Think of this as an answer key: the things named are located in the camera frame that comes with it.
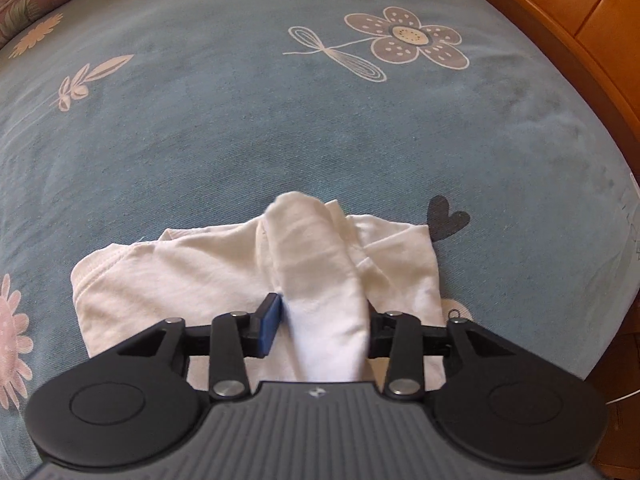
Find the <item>orange flower print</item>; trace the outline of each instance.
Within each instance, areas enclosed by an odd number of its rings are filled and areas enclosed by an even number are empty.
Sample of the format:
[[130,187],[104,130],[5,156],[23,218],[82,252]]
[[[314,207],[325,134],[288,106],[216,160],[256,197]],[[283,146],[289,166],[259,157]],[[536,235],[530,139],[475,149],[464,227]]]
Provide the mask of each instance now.
[[9,58],[18,57],[20,54],[24,54],[28,48],[33,48],[36,43],[44,39],[46,34],[53,31],[53,27],[60,23],[61,19],[62,14],[56,14],[37,24],[14,46],[14,51],[9,54]]
[[11,278],[8,274],[2,279],[0,287],[0,405],[8,410],[9,399],[16,408],[20,408],[19,393],[27,398],[27,387],[23,378],[31,380],[33,374],[18,354],[28,354],[33,350],[33,341],[22,335],[29,326],[26,314],[14,312],[20,303],[20,291],[14,290],[9,295]]
[[351,28],[377,36],[371,44],[371,51],[380,61],[410,63],[422,54],[453,70],[469,66],[468,58],[453,46],[462,43],[462,38],[452,28],[423,25],[414,13],[401,7],[387,7],[383,16],[348,14],[344,17]]

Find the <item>white cable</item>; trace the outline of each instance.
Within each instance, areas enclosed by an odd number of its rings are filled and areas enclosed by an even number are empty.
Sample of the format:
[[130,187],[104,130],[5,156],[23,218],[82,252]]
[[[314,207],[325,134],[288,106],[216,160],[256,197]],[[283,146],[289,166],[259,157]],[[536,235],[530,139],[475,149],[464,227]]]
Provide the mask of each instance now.
[[614,402],[620,402],[620,400],[628,399],[629,397],[633,397],[634,395],[640,394],[640,390],[634,391],[632,394],[625,395],[624,397],[620,397],[619,399],[610,400],[607,404],[613,404]]

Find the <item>mattress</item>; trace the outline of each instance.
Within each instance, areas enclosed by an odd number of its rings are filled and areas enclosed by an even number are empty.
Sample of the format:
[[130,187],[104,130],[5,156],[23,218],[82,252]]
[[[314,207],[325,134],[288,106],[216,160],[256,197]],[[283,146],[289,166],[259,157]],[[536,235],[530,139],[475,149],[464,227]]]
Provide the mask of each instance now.
[[638,292],[638,183],[484,0],[5,0],[0,23],[0,478],[38,463],[25,399],[87,358],[75,263],[282,192],[428,223],[450,308],[580,377]]

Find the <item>dark heart print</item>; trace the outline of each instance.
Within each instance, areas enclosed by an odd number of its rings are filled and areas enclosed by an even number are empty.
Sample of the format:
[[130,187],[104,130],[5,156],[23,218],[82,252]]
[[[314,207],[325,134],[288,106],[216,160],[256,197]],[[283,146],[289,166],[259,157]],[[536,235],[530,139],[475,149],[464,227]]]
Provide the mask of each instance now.
[[456,211],[449,215],[449,201],[442,195],[435,196],[429,201],[427,224],[432,242],[453,236],[464,229],[469,222],[471,222],[471,216],[465,211]]

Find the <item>white fabric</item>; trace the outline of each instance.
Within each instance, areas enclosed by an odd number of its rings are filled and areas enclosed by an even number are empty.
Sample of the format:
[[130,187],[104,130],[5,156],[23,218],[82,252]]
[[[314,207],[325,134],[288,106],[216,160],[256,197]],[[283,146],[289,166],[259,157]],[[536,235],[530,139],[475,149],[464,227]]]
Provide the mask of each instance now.
[[[345,216],[336,201],[298,192],[244,224],[167,229],[155,241],[111,244],[80,261],[71,282],[90,356],[167,317],[209,324],[280,293],[285,316],[270,355],[246,360],[252,388],[261,380],[372,378],[367,300],[379,312],[402,310],[444,325],[426,225]],[[207,362],[191,361],[195,388],[207,388]],[[427,388],[444,382],[441,358],[425,358],[425,372]]]

